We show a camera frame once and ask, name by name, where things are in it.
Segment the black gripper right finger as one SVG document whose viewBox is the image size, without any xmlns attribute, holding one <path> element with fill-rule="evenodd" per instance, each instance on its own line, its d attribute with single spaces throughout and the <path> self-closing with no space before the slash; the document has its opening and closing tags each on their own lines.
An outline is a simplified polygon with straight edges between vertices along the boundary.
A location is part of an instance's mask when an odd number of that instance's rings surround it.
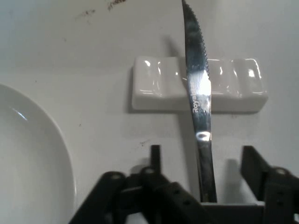
<svg viewBox="0 0 299 224">
<path fill-rule="evenodd" d="M 283 167 L 271 166 L 253 146 L 242 148 L 241 175 L 264 202 L 264 224 L 297 224 L 299 178 Z"/>
</svg>

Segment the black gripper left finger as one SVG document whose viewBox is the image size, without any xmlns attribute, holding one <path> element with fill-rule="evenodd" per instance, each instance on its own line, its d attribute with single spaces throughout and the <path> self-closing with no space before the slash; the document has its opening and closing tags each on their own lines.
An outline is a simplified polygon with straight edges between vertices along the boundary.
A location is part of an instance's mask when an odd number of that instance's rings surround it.
<svg viewBox="0 0 299 224">
<path fill-rule="evenodd" d="M 214 224 L 204 207 L 161 172 L 159 145 L 150 147 L 150 163 L 137 174 L 104 173 L 79 207 L 71 224 L 124 224 L 141 213 L 149 224 Z"/>
</svg>

